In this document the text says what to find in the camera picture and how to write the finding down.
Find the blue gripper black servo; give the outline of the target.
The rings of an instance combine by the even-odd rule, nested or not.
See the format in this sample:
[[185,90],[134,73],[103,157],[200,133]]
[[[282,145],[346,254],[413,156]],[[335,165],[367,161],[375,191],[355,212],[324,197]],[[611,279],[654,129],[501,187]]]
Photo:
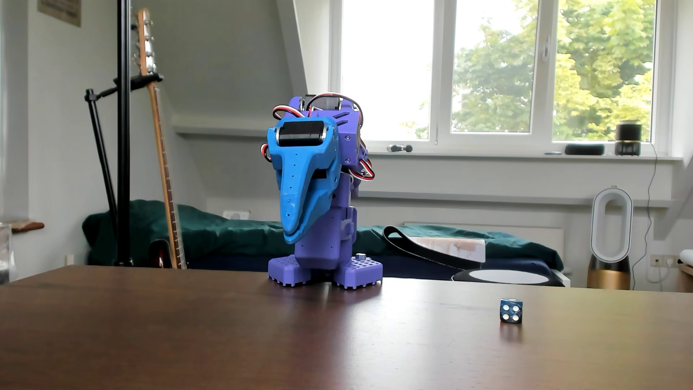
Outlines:
[[267,130],[266,158],[279,183],[280,217],[288,244],[301,236],[305,201],[306,234],[331,207],[342,172],[339,138],[337,123],[329,117],[287,116]]

